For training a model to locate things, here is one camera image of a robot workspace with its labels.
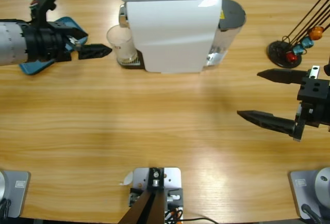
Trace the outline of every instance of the metal rod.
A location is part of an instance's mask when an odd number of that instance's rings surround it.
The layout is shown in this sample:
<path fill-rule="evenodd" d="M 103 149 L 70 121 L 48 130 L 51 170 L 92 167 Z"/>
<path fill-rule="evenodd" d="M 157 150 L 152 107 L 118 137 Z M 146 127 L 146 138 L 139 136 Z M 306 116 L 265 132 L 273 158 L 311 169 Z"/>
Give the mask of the metal rod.
<path fill-rule="evenodd" d="M 319 18 L 330 8 L 330 5 L 328 5 L 319 15 L 316 17 L 308 26 L 307 28 L 296 38 L 296 40 L 292 41 L 292 44 L 297 43 L 305 34 L 306 32 L 316 25 L 316 23 L 319 21 Z"/>
<path fill-rule="evenodd" d="M 292 44 L 296 40 L 297 37 L 300 36 L 301 32 L 304 31 L 304 29 L 310 24 L 312 19 L 323 9 L 323 7 L 329 2 L 330 0 L 327 0 L 324 2 L 324 4 L 319 8 L 319 10 L 310 18 L 310 20 L 306 23 L 306 25 L 297 33 L 297 35 L 292 39 Z"/>
<path fill-rule="evenodd" d="M 323 32 L 325 32 L 329 27 L 330 27 L 330 23 L 324 28 Z"/>
<path fill-rule="evenodd" d="M 320 23 L 319 23 L 319 26 L 322 26 L 322 24 L 328 20 L 330 17 L 330 10 L 328 10 L 328 12 L 326 14 L 324 14 L 324 16 L 321 18 L 321 20 L 324 18 L 324 20 L 322 20 Z"/>
<path fill-rule="evenodd" d="M 291 33 L 289 33 L 289 35 L 287 35 L 286 37 L 289 38 L 290 35 L 297 29 L 297 27 L 299 27 L 299 25 L 306 19 L 306 17 L 313 11 L 313 9 L 316 7 L 317 4 L 319 4 L 321 0 L 318 0 L 314 6 L 307 12 L 307 14 L 302 18 L 302 20 L 296 25 L 296 27 L 291 31 Z"/>

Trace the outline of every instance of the wooden table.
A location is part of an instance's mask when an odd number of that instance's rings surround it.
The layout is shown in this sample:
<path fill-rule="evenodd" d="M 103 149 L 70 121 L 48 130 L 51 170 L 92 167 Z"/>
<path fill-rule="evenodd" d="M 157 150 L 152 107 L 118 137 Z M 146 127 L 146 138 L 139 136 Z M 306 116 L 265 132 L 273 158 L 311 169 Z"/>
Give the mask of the wooden table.
<path fill-rule="evenodd" d="M 29 20 L 31 0 L 2 0 L 0 19 Z M 31 172 L 24 217 L 116 222 L 128 210 L 136 167 L 182 170 L 186 217 L 219 222 L 297 218 L 288 173 L 330 166 L 325 126 L 301 143 L 236 114 L 294 118 L 298 86 L 267 81 L 270 42 L 289 33 L 316 0 L 235 0 L 247 23 L 218 67 L 200 74 L 126 70 L 114 54 L 55 64 L 35 76 L 0 67 L 0 166 Z M 120 0 L 57 0 L 50 21 L 71 16 L 89 43 L 105 43 Z M 330 33 L 299 70 L 324 65 Z"/>

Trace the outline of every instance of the plastic cup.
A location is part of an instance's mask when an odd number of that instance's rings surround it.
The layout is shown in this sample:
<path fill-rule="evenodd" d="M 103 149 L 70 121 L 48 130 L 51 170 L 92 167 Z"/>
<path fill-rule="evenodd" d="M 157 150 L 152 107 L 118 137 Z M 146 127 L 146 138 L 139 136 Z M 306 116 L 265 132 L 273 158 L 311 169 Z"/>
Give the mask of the plastic cup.
<path fill-rule="evenodd" d="M 129 28 L 119 25 L 111 27 L 107 32 L 107 40 L 119 63 L 130 63 L 138 58 Z"/>

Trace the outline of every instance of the blue ball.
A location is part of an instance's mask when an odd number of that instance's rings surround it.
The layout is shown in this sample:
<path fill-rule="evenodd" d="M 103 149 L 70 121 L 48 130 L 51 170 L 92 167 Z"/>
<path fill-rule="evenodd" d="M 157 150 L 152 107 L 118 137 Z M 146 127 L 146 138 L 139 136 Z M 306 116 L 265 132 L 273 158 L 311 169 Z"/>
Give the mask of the blue ball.
<path fill-rule="evenodd" d="M 311 40 L 309 36 L 306 36 L 301 40 L 301 44 L 304 48 L 311 48 L 314 45 L 314 41 Z"/>
<path fill-rule="evenodd" d="M 299 44 L 299 45 L 295 45 L 293 48 L 292 48 L 292 52 L 295 54 L 295 55 L 301 55 L 303 52 L 304 52 L 304 47 Z"/>

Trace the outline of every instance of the yellow label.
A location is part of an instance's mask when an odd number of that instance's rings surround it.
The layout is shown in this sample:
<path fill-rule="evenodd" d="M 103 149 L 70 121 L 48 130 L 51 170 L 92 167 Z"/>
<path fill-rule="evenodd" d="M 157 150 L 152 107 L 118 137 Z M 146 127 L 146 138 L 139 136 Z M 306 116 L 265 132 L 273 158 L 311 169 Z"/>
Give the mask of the yellow label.
<path fill-rule="evenodd" d="M 224 14 L 223 10 L 221 10 L 220 19 L 225 19 L 225 14 Z"/>

